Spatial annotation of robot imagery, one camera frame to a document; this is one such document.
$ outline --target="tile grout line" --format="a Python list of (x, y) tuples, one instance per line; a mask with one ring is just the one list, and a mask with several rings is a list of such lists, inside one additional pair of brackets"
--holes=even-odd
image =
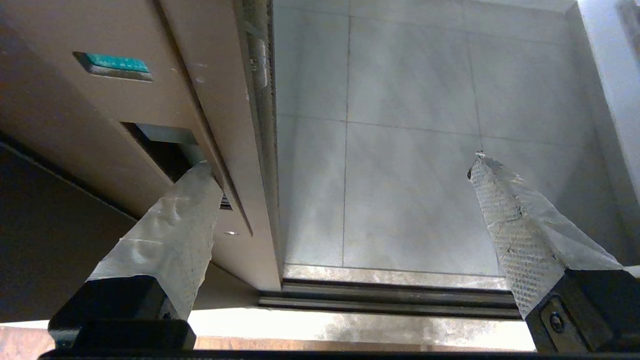
[[(332, 122), (345, 122), (345, 123), (347, 123), (344, 120), (326, 119), (326, 118), (322, 118), (322, 117), (309, 117), (309, 116), (304, 116), (304, 115), (291, 115), (291, 114), (284, 114), (284, 113), (277, 113), (276, 115), (277, 116), (287, 116), (287, 117), (299, 117), (299, 118), (305, 118), (305, 119), (310, 119), (310, 120), (321, 120), (321, 121), (332, 121)], [(536, 143), (536, 144), (560, 146), (560, 147), (576, 147), (576, 148), (586, 148), (586, 147), (588, 147), (588, 146), (583, 146), (583, 145), (574, 145), (574, 144), (567, 144), (567, 143), (554, 143), (554, 142), (546, 142), (546, 141), (541, 141), (541, 140), (525, 140), (525, 139), (517, 139), (517, 138), (507, 138), (507, 137), (504, 137), (504, 136), (453, 133), (453, 132), (450, 132), (450, 131), (442, 131), (442, 130), (420, 129), (419, 127), (404, 127), (404, 126), (385, 125), (385, 124), (370, 124), (368, 122), (359, 122), (359, 121), (349, 121), (349, 122), (352, 123), (352, 124), (358, 124), (358, 125), (389, 127), (391, 129), (418, 130), (418, 131), (426, 131), (428, 133), (445, 134), (445, 135), (479, 136), (481, 138), (508, 140), (508, 141), (513, 141), (513, 142)]]
[(491, 38), (498, 38), (498, 39), (503, 39), (503, 40), (521, 41), (521, 42), (532, 42), (534, 44), (555, 45), (555, 46), (560, 46), (560, 47), (566, 47), (566, 46), (572, 44), (571, 42), (551, 42), (551, 41), (542, 41), (542, 40), (527, 40), (527, 39), (505, 37), (505, 36), (494, 35), (494, 34), (479, 33), (479, 32), (476, 32), (476, 31), (468, 30), (466, 25), (465, 25), (464, 28), (461, 28), (461, 29), (445, 28), (443, 26), (437, 26), (437, 25), (417, 24), (415, 22), (406, 22), (406, 21), (400, 21), (400, 20), (382, 19), (382, 18), (378, 18), (378, 17), (366, 17), (366, 16), (358, 16), (358, 15), (343, 14), (343, 13), (324, 12), (324, 11), (320, 11), (320, 10), (309, 10), (309, 9), (302, 9), (302, 8), (292, 8), (290, 6), (277, 6), (277, 7), (281, 8), (281, 9), (286, 9), (286, 10), (296, 10), (296, 11), (299, 11), (299, 12), (310, 12), (310, 13), (320, 13), (320, 14), (325, 14), (325, 15), (347, 16), (349, 18), (371, 20), (371, 21), (391, 22), (391, 23), (394, 23), (394, 24), (401, 24), (401, 25), (408, 25), (408, 26), (418, 26), (418, 27), (421, 27), (421, 28), (439, 29), (439, 30), (443, 30), (443, 31), (458, 31), (458, 32), (462, 32), (462, 33), (467, 33), (468, 35), (478, 35), (478, 36), (482, 36), (482, 37), (491, 37)]
[[(349, 13), (351, 13), (351, 1), (349, 1)], [(348, 18), (347, 37), (347, 97), (346, 97), (346, 118), (344, 119), (344, 182), (342, 189), (342, 266), (344, 266), (344, 228), (347, 222), (347, 130), (349, 126), (349, 61), (351, 59), (351, 16)]]
[[(466, 6), (462, 7), (462, 22), (465, 25), (465, 30), (467, 30), (467, 11)], [(474, 64), (473, 59), (471, 57), (471, 40), (469, 36), (469, 32), (465, 31), (465, 41), (467, 43), (467, 58), (469, 60), (469, 72), (471, 74), (471, 90), (474, 92), (474, 105), (476, 106), (476, 120), (478, 123), (478, 135), (480, 136), (480, 151), (484, 151), (484, 143), (482, 141), (482, 127), (480, 126), (480, 111), (478, 110), (478, 96), (476, 92), (476, 79), (474, 78)]]

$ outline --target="screw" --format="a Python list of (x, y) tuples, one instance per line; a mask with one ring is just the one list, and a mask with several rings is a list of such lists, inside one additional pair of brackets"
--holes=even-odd
[(551, 313), (549, 317), (549, 323), (551, 324), (551, 329), (553, 329), (556, 333), (562, 334), (564, 332), (564, 321), (560, 317), (560, 314), (555, 311)]

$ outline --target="floor tile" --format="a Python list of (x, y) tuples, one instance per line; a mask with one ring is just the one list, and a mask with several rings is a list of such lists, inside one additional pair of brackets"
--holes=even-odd
[(571, 36), (564, 14), (519, 6), (465, 0), (467, 31), (555, 44), (570, 44)]
[(347, 128), (345, 266), (498, 274), (467, 180), (478, 136)]
[(483, 143), (487, 156), (519, 174), (619, 261), (634, 262), (596, 139), (591, 147), (494, 138)]
[(346, 119), (349, 19), (274, 9), (278, 113)]
[(345, 126), (278, 116), (280, 225), (288, 263), (342, 264)]
[(482, 135), (585, 145), (591, 112), (571, 49), (470, 35)]
[(353, 18), (348, 119), (478, 134), (465, 34)]
[(351, 0), (351, 15), (447, 29), (465, 27), (461, 0)]
[(349, 15), (349, 0), (274, 0), (273, 6)]

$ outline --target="rectangular slot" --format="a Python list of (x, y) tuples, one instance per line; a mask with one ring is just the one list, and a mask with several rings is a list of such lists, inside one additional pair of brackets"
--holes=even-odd
[[(121, 124), (173, 182), (205, 159), (189, 129), (133, 122)], [(233, 210), (226, 195), (222, 196), (220, 209)]]
[(147, 64), (136, 58), (105, 54), (73, 52), (76, 60), (89, 74), (140, 81), (153, 81)]

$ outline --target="wooden surface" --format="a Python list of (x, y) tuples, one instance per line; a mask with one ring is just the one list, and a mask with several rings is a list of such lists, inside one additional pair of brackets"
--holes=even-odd
[[(45, 329), (0, 327), (0, 360), (35, 360), (54, 348), (53, 339)], [(196, 340), (196, 349), (209, 350), (308, 350), (367, 352), (453, 352), (499, 351), (497, 349), (420, 346), (418, 344), (345, 343), (338, 341), (300, 341), (274, 339), (244, 339), (203, 336)]]

